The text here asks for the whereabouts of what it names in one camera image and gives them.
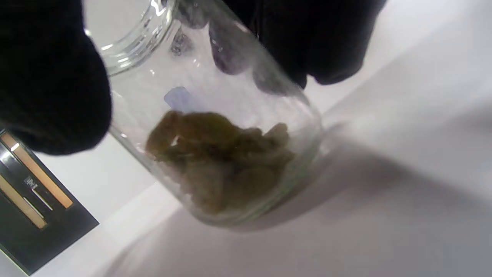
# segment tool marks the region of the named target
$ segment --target jar mouth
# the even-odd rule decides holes
[[[123,38],[98,49],[109,76],[138,66],[152,54],[169,33],[177,2],[150,0],[140,21]]]

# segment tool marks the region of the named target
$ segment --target gloved hand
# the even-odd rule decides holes
[[[384,0],[226,0],[288,75],[331,84],[361,66]],[[95,147],[109,129],[103,62],[76,0],[0,2],[0,127],[34,151]]]
[[[362,66],[386,0],[224,0],[290,78],[341,82]]]

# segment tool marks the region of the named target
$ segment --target glass jar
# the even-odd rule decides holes
[[[111,134],[205,223],[265,213],[317,153],[319,113],[218,0],[151,0],[100,49]]]

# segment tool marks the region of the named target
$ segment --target green plant material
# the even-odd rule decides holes
[[[244,210],[266,197],[295,154],[287,125],[266,134],[241,129],[217,113],[170,111],[149,135],[146,151],[182,175],[181,190],[210,215]]]

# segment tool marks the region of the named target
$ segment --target black glove finger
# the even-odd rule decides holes
[[[306,72],[322,85],[341,82],[363,64],[379,11],[386,0],[319,1],[306,52]]]
[[[305,52],[313,21],[310,1],[257,0],[258,12],[251,25],[281,68],[303,88],[307,83]]]
[[[104,64],[84,34],[81,3],[2,4],[0,125],[35,151],[95,147],[109,129],[111,96]]]
[[[176,19],[192,29],[204,28],[209,22],[199,0],[181,0],[178,3]]]

